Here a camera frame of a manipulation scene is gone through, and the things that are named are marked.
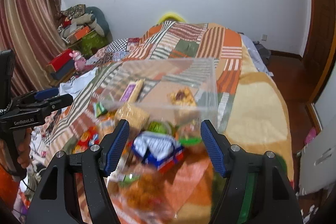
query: purple label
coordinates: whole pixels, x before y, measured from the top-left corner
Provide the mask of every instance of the purple label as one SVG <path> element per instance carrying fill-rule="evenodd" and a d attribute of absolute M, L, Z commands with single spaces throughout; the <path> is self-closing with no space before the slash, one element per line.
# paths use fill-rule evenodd
<path fill-rule="evenodd" d="M 131 96 L 133 90 L 135 89 L 135 86 L 136 86 L 136 84 L 128 85 L 128 87 L 126 88 L 124 94 L 120 98 L 120 102 L 127 102 L 128 101 L 128 99 Z"/>

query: curtain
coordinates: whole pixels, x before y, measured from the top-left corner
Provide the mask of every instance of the curtain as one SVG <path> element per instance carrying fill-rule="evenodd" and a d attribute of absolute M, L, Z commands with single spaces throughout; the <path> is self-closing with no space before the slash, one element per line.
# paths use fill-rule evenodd
<path fill-rule="evenodd" d="M 0 50 L 16 54 L 13 96 L 49 87 L 44 69 L 65 48 L 59 18 L 60 0 L 0 0 Z"/>

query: orange box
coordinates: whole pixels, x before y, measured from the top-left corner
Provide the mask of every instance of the orange box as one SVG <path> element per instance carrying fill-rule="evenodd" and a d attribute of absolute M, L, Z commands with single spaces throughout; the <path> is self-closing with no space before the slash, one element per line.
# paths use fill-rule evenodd
<path fill-rule="evenodd" d="M 77 42 L 79 39 L 81 39 L 83 36 L 91 32 L 91 29 L 89 26 L 85 26 L 84 28 L 81 28 L 77 32 L 75 32 L 71 37 L 68 38 L 69 43 L 73 44 Z"/>

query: baseboard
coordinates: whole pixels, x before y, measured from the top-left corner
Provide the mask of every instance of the baseboard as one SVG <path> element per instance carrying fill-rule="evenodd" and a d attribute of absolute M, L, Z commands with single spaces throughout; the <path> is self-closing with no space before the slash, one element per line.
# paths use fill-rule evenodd
<path fill-rule="evenodd" d="M 308 110 L 307 111 L 308 116 L 309 116 L 311 122 L 313 123 L 313 125 L 314 125 L 314 127 L 316 129 L 317 134 L 320 133 L 322 131 L 322 126 L 321 126 L 321 123 L 320 123 L 320 119 L 317 116 L 314 104 L 307 103 L 306 104 L 306 109 Z"/>
<path fill-rule="evenodd" d="M 272 55 L 277 55 L 277 56 L 285 56 L 285 57 L 291 57 L 291 58 L 296 58 L 299 59 L 300 61 L 302 60 L 302 56 L 299 54 L 293 54 L 291 52 L 280 52 L 280 51 L 273 51 L 271 50 Z"/>

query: pink object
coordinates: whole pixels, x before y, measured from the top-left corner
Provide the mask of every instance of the pink object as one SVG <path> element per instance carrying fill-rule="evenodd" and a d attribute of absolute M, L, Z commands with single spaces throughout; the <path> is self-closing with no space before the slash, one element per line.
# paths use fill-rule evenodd
<path fill-rule="evenodd" d="M 80 51 L 73 51 L 73 52 L 69 53 L 69 55 L 75 62 L 76 71 L 84 70 L 85 64 L 86 64 L 86 59 L 82 56 L 81 52 Z"/>
<path fill-rule="evenodd" d="M 312 127 L 311 130 L 309 130 L 309 133 L 307 137 L 304 139 L 304 145 L 309 144 L 317 135 L 315 127 Z"/>

